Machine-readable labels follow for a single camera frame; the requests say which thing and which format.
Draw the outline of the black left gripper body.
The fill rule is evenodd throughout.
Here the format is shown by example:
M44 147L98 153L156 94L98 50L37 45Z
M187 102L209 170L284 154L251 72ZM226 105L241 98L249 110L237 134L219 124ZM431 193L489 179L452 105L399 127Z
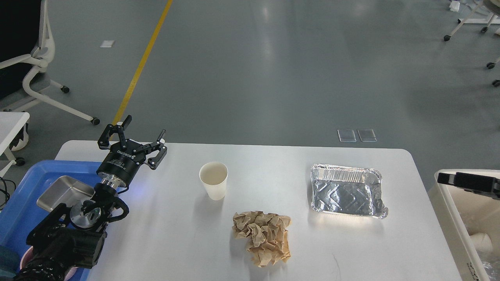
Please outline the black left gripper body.
M120 180L121 187L128 187L145 161L145 152L136 153L142 144L113 144L96 173L101 178L114 176Z

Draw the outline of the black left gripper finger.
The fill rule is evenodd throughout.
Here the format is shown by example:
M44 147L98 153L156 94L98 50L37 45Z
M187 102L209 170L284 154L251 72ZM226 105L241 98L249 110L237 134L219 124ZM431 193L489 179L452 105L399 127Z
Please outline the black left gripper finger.
M101 150L110 150L110 151L117 151L121 149L122 151L132 151L133 150L133 145L132 141L128 141L125 138L124 131L128 127L128 125L132 121L132 116L129 114L125 120L121 124L108 124L105 127L105 130L102 132L102 135L98 139L98 147ZM110 145L110 138L114 134L118 134L118 143L115 143L114 145Z
M139 145L133 149L134 160L138 162L138 165L146 164L152 170L157 169L167 153L165 134L166 130L162 129L155 142Z

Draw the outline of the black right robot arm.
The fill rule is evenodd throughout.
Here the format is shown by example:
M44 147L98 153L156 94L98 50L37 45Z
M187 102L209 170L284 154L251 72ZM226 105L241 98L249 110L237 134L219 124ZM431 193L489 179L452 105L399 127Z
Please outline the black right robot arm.
M500 199L500 180L492 176L457 172L455 174L438 173L438 183L458 187L467 192L480 194L492 199Z

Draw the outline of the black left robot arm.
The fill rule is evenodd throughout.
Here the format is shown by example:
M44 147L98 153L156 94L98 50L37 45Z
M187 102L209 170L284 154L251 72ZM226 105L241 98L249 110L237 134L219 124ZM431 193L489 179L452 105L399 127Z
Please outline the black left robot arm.
M118 189L126 192L143 164L155 170L167 153L166 130L156 141L141 144L125 137L131 121L128 115L120 124L107 125L98 139L98 147L109 151L96 171L100 182L82 199L58 200L27 235L33 257L13 281L62 281L71 268L91 269L98 263L108 224L130 212Z

